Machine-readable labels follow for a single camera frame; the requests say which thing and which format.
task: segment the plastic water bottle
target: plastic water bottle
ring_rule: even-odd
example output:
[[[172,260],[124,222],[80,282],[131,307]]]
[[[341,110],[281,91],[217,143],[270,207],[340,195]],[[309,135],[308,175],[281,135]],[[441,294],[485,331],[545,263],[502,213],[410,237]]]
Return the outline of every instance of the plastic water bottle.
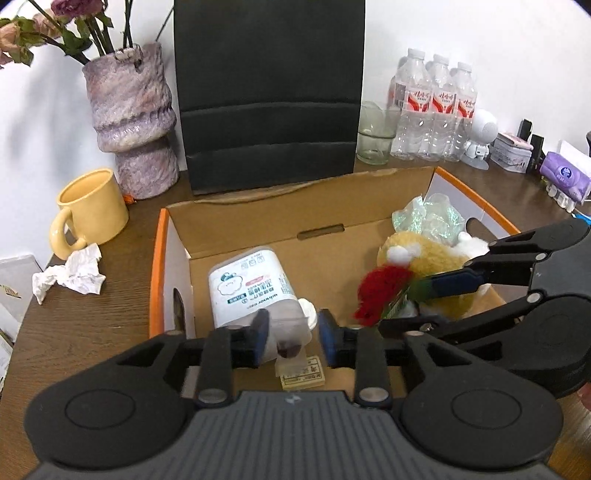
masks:
[[[457,63],[457,72],[453,76],[453,84],[457,93],[457,121],[450,155],[456,159],[459,159],[464,153],[468,133],[470,133],[472,127],[472,116],[474,115],[478,95],[471,73],[472,67],[459,61]]]
[[[408,49],[408,59],[390,82],[388,107],[402,109],[392,153],[412,159],[428,150],[431,130],[431,78],[424,64],[425,52]]]
[[[433,81],[431,100],[431,134],[427,159],[437,161],[451,152],[454,131],[456,129],[456,87],[448,69],[449,59],[441,55],[433,56],[429,75]]]

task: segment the gray ribbed panel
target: gray ribbed panel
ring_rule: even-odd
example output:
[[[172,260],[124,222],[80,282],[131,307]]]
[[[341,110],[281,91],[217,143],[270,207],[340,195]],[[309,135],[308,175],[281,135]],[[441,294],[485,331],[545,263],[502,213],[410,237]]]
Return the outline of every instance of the gray ribbed panel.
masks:
[[[473,473],[417,451],[390,416],[352,405],[341,392],[244,392],[202,410],[169,450],[110,472],[43,464],[27,480],[558,480],[535,465]]]

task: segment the vase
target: vase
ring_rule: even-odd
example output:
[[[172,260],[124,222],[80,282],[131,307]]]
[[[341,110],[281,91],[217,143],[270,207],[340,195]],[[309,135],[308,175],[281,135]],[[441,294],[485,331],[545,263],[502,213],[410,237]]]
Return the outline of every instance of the vase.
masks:
[[[125,48],[82,68],[99,149],[115,154],[121,191],[136,199],[160,195],[178,180],[167,138],[177,117],[158,43]]]

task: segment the white wall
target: white wall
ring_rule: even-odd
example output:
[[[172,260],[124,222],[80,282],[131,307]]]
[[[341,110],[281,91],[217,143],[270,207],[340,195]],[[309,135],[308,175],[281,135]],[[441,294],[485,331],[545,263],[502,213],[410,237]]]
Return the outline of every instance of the white wall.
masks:
[[[14,15],[20,3],[13,1],[0,17]],[[122,30],[124,0],[109,3]],[[171,4],[135,2],[136,43],[154,39]],[[30,5],[21,10],[33,13]],[[441,33],[444,25],[452,33]],[[113,41],[121,44],[121,35]],[[161,42],[175,93],[172,20]],[[517,131],[526,117],[546,137],[546,148],[564,138],[588,150],[591,19],[571,0],[366,0],[364,99],[385,99],[407,47],[472,63],[478,105],[498,117],[501,130]],[[45,265],[59,190],[85,171],[112,165],[112,156],[96,147],[76,61],[45,46],[35,49],[31,69],[9,65],[0,72],[0,258],[33,253]]]

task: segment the mug handle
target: mug handle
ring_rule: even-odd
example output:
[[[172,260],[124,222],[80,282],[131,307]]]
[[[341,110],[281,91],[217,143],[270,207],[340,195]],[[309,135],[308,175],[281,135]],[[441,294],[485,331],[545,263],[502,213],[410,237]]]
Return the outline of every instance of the mug handle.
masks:
[[[49,230],[49,243],[53,252],[60,257],[62,260],[67,260],[68,257],[75,250],[82,250],[88,243],[84,237],[80,237],[73,245],[70,245],[66,240],[66,234],[64,228],[69,218],[72,218],[72,210],[68,207],[64,207],[60,210],[60,213],[56,215],[51,223]]]

